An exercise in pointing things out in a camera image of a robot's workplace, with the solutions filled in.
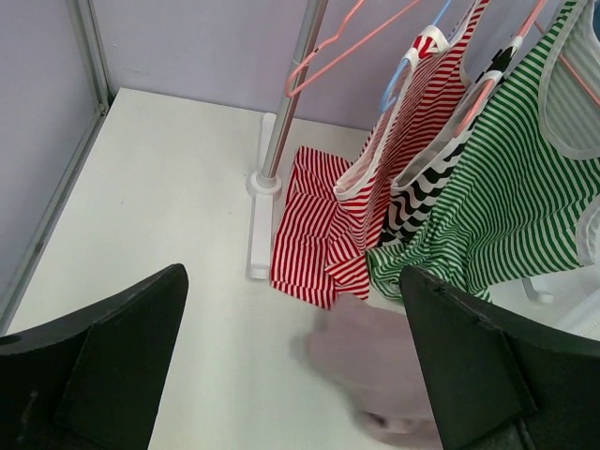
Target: green striped tank top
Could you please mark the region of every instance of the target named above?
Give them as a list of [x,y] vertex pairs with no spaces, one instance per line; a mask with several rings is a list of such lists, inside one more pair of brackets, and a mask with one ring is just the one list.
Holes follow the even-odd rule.
[[600,110],[559,54],[600,94],[593,0],[566,1],[478,118],[428,220],[408,244],[367,254],[373,286],[402,301],[418,265],[488,299],[488,286],[595,261]]

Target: metal pole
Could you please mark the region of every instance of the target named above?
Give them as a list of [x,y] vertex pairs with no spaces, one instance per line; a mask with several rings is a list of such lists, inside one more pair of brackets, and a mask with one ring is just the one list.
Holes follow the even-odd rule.
[[[293,51],[292,64],[290,65],[289,74],[300,65],[300,63],[314,50],[317,41],[317,35],[321,29],[323,16],[327,9],[329,0],[308,0],[307,9],[302,20],[300,34],[296,41],[296,48]],[[294,89],[298,84],[302,83],[307,76],[308,67],[302,70],[292,84]],[[276,175],[278,173],[279,160],[283,153],[283,147],[288,138],[290,125],[292,124],[293,114],[298,104],[300,94],[293,98],[288,98],[283,93],[279,108],[277,109],[277,118],[271,133],[271,140],[264,157],[262,171],[258,176],[257,181],[265,188],[271,188],[276,183]]]

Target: gray wall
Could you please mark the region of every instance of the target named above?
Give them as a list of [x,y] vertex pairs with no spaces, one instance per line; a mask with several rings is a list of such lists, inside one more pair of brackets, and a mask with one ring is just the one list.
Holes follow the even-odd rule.
[[[547,9],[555,8],[559,1],[549,0]],[[379,97],[399,59],[444,2],[422,0],[315,82],[301,96],[297,115],[370,128],[377,117]],[[471,2],[454,0],[442,19],[441,29],[449,32]],[[518,29],[534,2],[492,0],[469,53],[468,69],[473,75]],[[101,0],[95,2],[95,7],[113,88],[125,86],[274,111],[306,3]],[[354,3],[355,0],[330,0],[319,41],[335,33]],[[322,67],[409,3],[367,0],[343,38],[322,52],[313,68]]]
[[0,2],[0,314],[93,113],[67,1]]

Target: blue hanger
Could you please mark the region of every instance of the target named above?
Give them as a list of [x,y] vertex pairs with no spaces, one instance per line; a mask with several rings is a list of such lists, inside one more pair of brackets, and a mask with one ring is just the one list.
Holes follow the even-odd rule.
[[[446,0],[446,3],[443,5],[440,12],[438,12],[438,15],[436,16],[436,18],[433,20],[432,25],[438,24],[438,22],[440,21],[443,14],[446,12],[446,10],[448,9],[448,7],[450,6],[451,3],[452,3],[452,0]],[[390,80],[390,83],[387,85],[387,88],[385,89],[385,92],[383,93],[382,103],[380,105],[380,113],[381,114],[385,113],[387,110],[389,110],[389,108],[394,103],[396,103],[398,96],[395,96],[394,98],[390,98],[390,96],[392,95],[394,87],[396,86],[396,83],[398,82],[398,78],[400,78],[400,74],[402,73],[402,71],[404,70],[404,68],[406,67],[407,64],[408,64],[408,59],[402,58],[402,61],[400,61],[400,64],[398,65],[398,67],[396,69],[396,73],[392,77],[392,80]]]

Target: red and white striped garment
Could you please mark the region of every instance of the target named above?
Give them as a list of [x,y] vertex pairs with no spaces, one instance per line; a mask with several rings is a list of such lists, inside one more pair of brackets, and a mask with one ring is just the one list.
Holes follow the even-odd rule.
[[391,182],[442,130],[466,92],[463,57],[489,1],[474,2],[452,42],[435,26],[416,38],[397,102],[354,164],[300,147],[275,239],[274,288],[321,308],[339,293],[368,298],[365,252],[378,243]]

